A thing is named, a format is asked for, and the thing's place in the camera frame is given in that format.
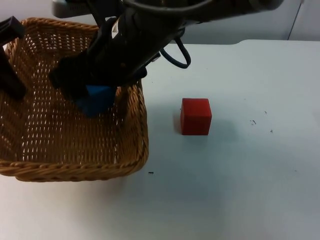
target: white table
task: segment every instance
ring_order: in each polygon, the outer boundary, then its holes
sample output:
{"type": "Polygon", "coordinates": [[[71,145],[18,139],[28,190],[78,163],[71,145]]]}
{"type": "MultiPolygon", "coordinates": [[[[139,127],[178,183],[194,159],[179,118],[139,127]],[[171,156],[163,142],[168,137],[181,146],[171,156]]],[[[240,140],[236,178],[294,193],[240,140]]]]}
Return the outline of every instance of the white table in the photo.
{"type": "Polygon", "coordinates": [[[143,81],[146,166],[106,182],[1,176],[0,240],[319,239],[320,42],[187,48],[189,69],[162,58],[143,81]],[[209,136],[177,133],[182,98],[209,98],[209,136]]]}

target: red cube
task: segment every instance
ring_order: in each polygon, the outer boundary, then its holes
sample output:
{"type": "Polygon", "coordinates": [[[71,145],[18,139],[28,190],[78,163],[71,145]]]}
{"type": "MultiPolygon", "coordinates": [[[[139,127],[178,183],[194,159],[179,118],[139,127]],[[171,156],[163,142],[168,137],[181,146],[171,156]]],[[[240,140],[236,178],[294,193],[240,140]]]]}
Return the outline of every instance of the red cube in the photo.
{"type": "Polygon", "coordinates": [[[182,135],[208,135],[211,109],[207,98],[183,98],[181,107],[182,135]]]}

